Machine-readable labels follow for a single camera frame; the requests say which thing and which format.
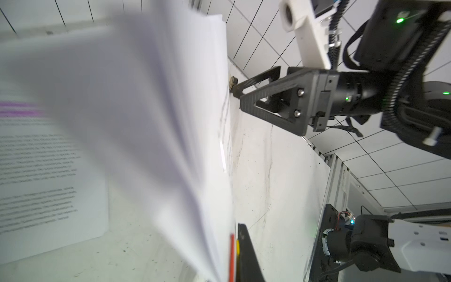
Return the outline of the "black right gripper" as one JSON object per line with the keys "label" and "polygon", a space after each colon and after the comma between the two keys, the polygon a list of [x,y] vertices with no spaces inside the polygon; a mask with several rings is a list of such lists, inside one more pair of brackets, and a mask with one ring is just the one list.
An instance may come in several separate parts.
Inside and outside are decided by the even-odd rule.
{"label": "black right gripper", "polygon": [[276,127],[305,136],[311,118],[312,95],[318,90],[319,75],[325,77],[315,95],[313,118],[354,117],[360,124],[382,111],[382,100],[390,76],[381,72],[338,72],[315,68],[273,67],[238,83],[231,77],[230,93],[240,100],[244,113]]}

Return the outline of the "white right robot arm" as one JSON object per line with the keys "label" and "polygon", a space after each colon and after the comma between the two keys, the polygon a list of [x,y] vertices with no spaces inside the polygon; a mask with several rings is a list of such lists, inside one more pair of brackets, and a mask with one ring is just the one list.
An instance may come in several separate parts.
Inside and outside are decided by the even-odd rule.
{"label": "white right robot arm", "polygon": [[[379,1],[350,38],[351,58],[338,25],[346,1],[283,1],[281,19],[295,33],[303,59],[281,76],[273,67],[244,82],[230,80],[240,109],[297,136],[323,132],[337,116],[359,134],[381,114],[381,128],[404,143],[451,156],[451,86],[425,82],[427,64],[451,30],[449,1]],[[421,271],[451,277],[451,229],[414,223],[409,215],[360,215],[324,209],[310,268],[312,282],[335,282],[350,266],[369,272]]]}

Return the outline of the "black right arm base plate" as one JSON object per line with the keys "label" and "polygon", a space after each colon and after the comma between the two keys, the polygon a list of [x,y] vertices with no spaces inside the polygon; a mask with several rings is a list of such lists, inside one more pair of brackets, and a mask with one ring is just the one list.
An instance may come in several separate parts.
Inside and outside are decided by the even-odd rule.
{"label": "black right arm base plate", "polygon": [[309,282],[317,282],[318,277],[325,271],[330,271],[338,264],[330,256],[327,247],[327,235],[335,230],[337,225],[337,210],[331,205],[326,204],[319,225],[319,232],[314,246],[312,263],[310,267]]}

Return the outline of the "purple highlighted paper document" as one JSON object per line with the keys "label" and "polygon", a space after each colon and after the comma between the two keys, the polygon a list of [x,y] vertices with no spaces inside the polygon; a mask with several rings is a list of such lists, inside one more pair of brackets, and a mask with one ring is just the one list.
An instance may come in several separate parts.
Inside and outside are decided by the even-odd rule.
{"label": "purple highlighted paper document", "polygon": [[103,236],[106,176],[42,107],[1,89],[1,263]]}

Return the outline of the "pink highlighted paper document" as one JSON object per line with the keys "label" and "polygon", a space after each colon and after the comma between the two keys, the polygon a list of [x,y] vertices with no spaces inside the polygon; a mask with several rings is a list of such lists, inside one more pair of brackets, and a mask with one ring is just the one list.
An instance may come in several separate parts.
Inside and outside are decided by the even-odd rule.
{"label": "pink highlighted paper document", "polygon": [[212,282],[235,234],[222,15],[178,1],[1,44],[1,70],[73,136]]}

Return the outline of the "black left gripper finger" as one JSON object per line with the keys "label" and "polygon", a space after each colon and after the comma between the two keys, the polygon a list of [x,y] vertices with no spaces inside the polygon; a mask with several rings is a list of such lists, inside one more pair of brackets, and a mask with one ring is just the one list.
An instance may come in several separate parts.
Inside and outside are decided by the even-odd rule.
{"label": "black left gripper finger", "polygon": [[240,241],[240,256],[237,257],[237,281],[265,282],[249,230],[245,224],[238,224],[237,240]]}

